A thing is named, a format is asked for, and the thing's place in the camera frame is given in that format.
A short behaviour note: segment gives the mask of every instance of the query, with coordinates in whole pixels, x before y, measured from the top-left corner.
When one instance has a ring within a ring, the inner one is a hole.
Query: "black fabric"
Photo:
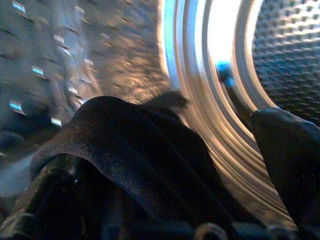
[[[300,229],[320,226],[320,129],[287,111],[255,112],[252,129],[271,180]]]
[[[221,183],[203,140],[164,109],[113,97],[86,102],[34,156],[31,171],[60,154],[90,161],[155,220],[260,223]]]

